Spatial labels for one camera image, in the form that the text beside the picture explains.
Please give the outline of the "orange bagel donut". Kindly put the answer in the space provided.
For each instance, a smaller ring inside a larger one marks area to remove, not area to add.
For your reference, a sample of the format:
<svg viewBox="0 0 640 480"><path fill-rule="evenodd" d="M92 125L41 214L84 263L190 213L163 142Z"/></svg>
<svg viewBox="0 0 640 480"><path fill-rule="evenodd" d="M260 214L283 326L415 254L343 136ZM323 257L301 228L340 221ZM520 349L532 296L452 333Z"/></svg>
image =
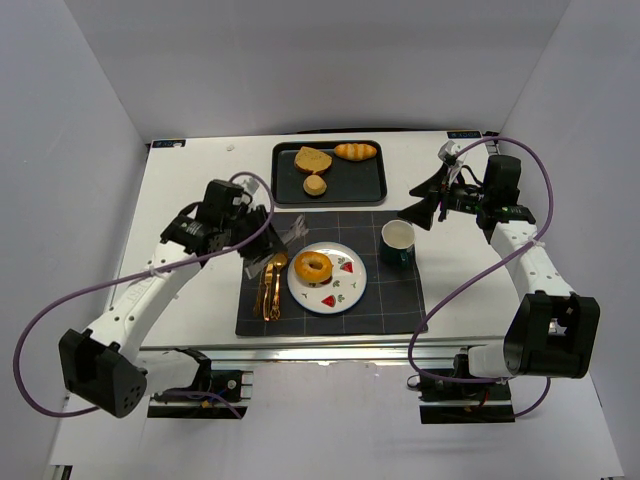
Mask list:
<svg viewBox="0 0 640 480"><path fill-rule="evenodd" d="M305 251L296 256L294 270L302 281L316 284L331 278L333 264L325 254Z"/></svg>

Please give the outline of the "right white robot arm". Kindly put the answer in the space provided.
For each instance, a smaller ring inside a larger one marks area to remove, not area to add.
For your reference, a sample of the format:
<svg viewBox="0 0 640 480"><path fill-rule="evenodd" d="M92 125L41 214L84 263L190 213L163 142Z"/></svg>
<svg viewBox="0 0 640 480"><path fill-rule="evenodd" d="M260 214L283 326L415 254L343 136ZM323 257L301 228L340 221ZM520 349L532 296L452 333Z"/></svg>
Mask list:
<svg viewBox="0 0 640 480"><path fill-rule="evenodd" d="M448 382L491 384L516 376L582 378L589 369L600 318L592 297L580 296L558 273L546 253L531 211L518 202L519 159L492 155L479 185L461 176L464 165L452 154L440 169L411 190L418 203L399 216L430 229L449 211L476 218L500 256L520 305L502 343L473 346L456 356Z"/></svg>

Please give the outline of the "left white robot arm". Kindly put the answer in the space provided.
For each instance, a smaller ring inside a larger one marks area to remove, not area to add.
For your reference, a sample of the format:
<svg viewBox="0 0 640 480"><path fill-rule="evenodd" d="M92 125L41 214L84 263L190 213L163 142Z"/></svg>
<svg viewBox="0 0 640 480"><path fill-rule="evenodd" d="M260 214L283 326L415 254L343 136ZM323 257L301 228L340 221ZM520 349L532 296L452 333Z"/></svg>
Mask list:
<svg viewBox="0 0 640 480"><path fill-rule="evenodd" d="M123 418L147 395L209 396L211 361L190 348L144 352L142 343L183 287L209 260L238 253L262 265L284 244L271 227L271 206L253 196L262 179L212 180L202 200L179 211L160 235L146 268L107 312L59 342L63 379L73 394Z"/></svg>

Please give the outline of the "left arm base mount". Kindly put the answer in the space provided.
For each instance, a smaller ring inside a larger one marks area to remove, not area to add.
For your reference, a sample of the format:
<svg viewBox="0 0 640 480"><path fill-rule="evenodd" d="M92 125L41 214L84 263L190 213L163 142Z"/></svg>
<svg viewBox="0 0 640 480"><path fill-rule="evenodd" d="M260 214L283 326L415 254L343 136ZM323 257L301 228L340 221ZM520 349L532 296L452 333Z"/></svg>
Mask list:
<svg viewBox="0 0 640 480"><path fill-rule="evenodd" d="M189 385L153 394L149 418L240 420L245 416L252 396L253 371L218 368L194 349L174 349L171 353L193 360L197 370Z"/></svg>

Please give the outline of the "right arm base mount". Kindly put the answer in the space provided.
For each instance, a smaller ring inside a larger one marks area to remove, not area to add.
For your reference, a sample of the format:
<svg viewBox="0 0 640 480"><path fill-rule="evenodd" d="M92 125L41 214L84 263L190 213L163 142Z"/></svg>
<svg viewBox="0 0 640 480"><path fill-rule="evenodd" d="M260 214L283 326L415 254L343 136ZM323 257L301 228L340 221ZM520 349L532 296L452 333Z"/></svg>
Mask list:
<svg viewBox="0 0 640 480"><path fill-rule="evenodd" d="M414 374L406 385L418 394L420 421L424 425L515 421L507 384L461 384Z"/></svg>

